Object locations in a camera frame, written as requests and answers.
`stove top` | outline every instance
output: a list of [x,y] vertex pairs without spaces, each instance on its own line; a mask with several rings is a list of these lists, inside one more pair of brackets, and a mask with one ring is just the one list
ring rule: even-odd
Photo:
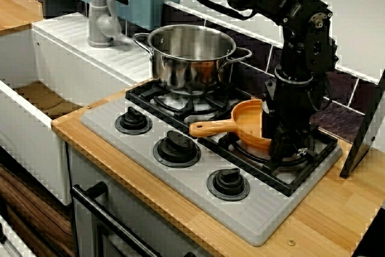
[[[126,98],[85,113],[81,122],[248,243],[261,246],[342,151],[319,132],[311,162],[288,158],[266,174],[261,163],[268,156],[244,146],[234,134],[199,139],[188,135],[192,122],[227,119],[232,108],[246,99],[249,94],[232,86],[219,94],[188,98],[148,82],[129,90]],[[144,133],[129,135],[116,126],[128,108],[126,123],[141,124]],[[170,159],[177,165],[170,164]],[[223,196],[224,192],[233,196]]]

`butcher block counter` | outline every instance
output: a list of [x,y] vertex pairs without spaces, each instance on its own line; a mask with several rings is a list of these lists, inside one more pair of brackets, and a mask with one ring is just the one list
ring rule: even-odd
[[0,0],[0,36],[28,30],[43,20],[42,4],[35,0]]
[[385,154],[372,150],[347,180],[342,157],[262,247],[253,247],[165,185],[80,122],[83,113],[125,95],[118,92],[52,121],[52,129],[131,193],[213,256],[351,256],[385,200]]

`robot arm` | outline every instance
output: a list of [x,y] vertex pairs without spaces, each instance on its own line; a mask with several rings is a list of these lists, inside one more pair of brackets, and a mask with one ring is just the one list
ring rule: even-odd
[[338,58],[336,46],[329,38],[332,12],[322,0],[227,0],[239,11],[251,9],[283,27],[287,45],[294,52],[303,51],[304,62],[282,63],[285,74],[308,78],[334,70]]
[[322,0],[227,0],[235,10],[252,10],[243,16],[208,0],[197,0],[220,13],[241,20],[256,13],[283,27],[283,52],[276,68],[276,82],[265,84],[266,109],[262,114],[262,136],[271,138],[271,159],[265,170],[274,171],[282,159],[306,155],[312,150],[312,114],[321,111],[324,93],[331,103],[327,72],[333,71],[337,46],[329,37],[332,12]]

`gray faucet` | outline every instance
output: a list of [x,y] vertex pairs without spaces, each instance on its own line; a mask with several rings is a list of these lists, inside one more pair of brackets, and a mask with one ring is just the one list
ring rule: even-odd
[[90,46],[94,48],[110,47],[114,43],[113,38],[122,35],[122,28],[115,12],[115,0],[91,0],[88,16],[88,44]]

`white sink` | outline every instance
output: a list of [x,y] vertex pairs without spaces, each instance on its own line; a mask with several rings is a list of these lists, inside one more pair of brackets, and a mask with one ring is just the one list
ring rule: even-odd
[[40,80],[84,106],[149,78],[149,56],[134,43],[89,47],[86,20],[75,13],[0,37],[0,145],[65,205],[71,202],[65,142],[51,119],[13,89]]

